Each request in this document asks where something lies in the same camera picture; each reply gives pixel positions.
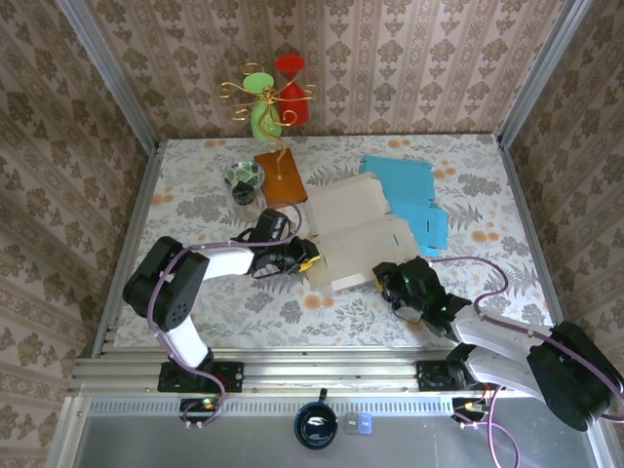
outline blue mug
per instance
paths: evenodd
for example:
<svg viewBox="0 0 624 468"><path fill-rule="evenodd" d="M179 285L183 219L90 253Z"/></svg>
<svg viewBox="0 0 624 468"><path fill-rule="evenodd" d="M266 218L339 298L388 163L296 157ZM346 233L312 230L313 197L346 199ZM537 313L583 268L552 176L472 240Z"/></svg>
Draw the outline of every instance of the blue mug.
<svg viewBox="0 0 624 468"><path fill-rule="evenodd" d="M338 433L338 418L325 403L327 396L327 388L322 388L319 401L305 405L294 418L294 434L307 449L324 449Z"/></svg>

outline patterned wallpaper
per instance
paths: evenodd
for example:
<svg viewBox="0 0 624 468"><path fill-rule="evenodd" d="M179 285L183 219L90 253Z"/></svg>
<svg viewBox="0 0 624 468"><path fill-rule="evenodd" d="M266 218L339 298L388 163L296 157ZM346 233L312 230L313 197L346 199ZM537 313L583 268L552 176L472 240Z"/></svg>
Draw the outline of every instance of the patterned wallpaper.
<svg viewBox="0 0 624 468"><path fill-rule="evenodd" d="M159 139L248 136L215 85L297 53L305 135L491 133L562 0L87 0Z"/></svg>
<svg viewBox="0 0 624 468"><path fill-rule="evenodd" d="M0 466L42 466L145 155L53 0L0 1Z"/></svg>
<svg viewBox="0 0 624 468"><path fill-rule="evenodd" d="M564 313L624 373L624 1L594 1L511 153Z"/></svg>

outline floral tablecloth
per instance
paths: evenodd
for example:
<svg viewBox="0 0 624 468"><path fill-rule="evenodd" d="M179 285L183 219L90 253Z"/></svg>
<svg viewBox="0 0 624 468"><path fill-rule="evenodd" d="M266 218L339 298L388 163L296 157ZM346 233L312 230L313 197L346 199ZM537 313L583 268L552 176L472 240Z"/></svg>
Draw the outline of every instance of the floral tablecloth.
<svg viewBox="0 0 624 468"><path fill-rule="evenodd" d="M436 201L448 212L448 249L442 256L475 255L496 262L507 272L511 288L485 301L484 308L533 324L551 324L493 136L286 140L306 187L356 175L367 154L433 163ZM170 140L136 263L164 235L189 245L223 241L249 227L234 214L222 175L231 164L267 150L252 138ZM436 269L447 291L468 298L501 284L495 272L477 262ZM323 297L310 290L303 275L209 280L201 287L192 314L200 335L214 347L449 344L422 324L394 317L373 284ZM157 343L145 320L125 306L115 344Z"/></svg>

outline gold wire sculpture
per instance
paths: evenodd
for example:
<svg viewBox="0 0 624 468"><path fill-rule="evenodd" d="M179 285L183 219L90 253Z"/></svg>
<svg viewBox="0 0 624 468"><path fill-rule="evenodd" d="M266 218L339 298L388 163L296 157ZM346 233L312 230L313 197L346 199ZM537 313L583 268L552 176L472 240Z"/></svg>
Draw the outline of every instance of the gold wire sculpture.
<svg viewBox="0 0 624 468"><path fill-rule="evenodd" d="M264 67L259 63L249 62L245 63L241 66L241 73L245 76L249 76L253 73L264 72ZM238 122L245 122L250 118L251 112L250 107L254 106L259 102L266 103L266 108L264 112L261 114L258 121L258 128L260 132L267 138L275 140L281 144L280 155L277 157L276 165L277 165L277 178L282 178L282 173L280 171L280 161L286 154L286 144L281 139L280 136L274 136L271 132L274 132L275 129L279 127L290 127L296 123L297 115L296 112L288 109L284 111L283 118L285 120L289 120L288 122L280 122L279 118L276 120L273 116L275 103L276 102L293 102L300 100L311 100L317 98L321 93L321 89L319 85L310 84L306 85L302 88L303 92L307 94L305 97L299 97L295 99L285 99L280 97L281 93L294 81L297 79L299 72L297 72L294 77L281 89L277 90L270 86L265 86L261 93L252 93L251 91L245 89L244 87L237 85L236 83L232 83L230 81L224 81L223 83L216 86L216 94L222 99L229 99L234 96L234 91L239 90L243 93L251 95L255 97L254 100L250 102L242 102L238 104L230 104L229 105L229 118Z"/></svg>

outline green bowl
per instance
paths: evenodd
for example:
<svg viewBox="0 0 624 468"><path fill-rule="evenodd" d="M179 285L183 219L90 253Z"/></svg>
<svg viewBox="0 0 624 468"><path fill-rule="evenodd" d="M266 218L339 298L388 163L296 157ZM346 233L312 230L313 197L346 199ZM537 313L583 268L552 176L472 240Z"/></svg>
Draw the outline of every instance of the green bowl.
<svg viewBox="0 0 624 468"><path fill-rule="evenodd" d="M227 168L223 181L230 190L238 182L250 183L254 190L259 190L264 183L264 169L254 161L241 161Z"/></svg>

